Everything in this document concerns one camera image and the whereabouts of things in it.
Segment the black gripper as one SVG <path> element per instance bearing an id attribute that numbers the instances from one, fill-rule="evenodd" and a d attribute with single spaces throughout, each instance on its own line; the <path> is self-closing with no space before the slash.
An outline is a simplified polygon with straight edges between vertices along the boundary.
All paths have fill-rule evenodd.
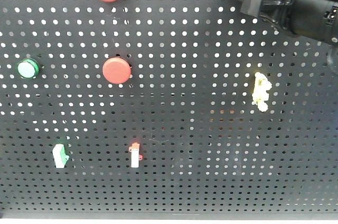
<path id="1" fill-rule="evenodd" d="M 238 0 L 240 12 L 259 16 L 280 32 L 337 44 L 337 0 Z"/>

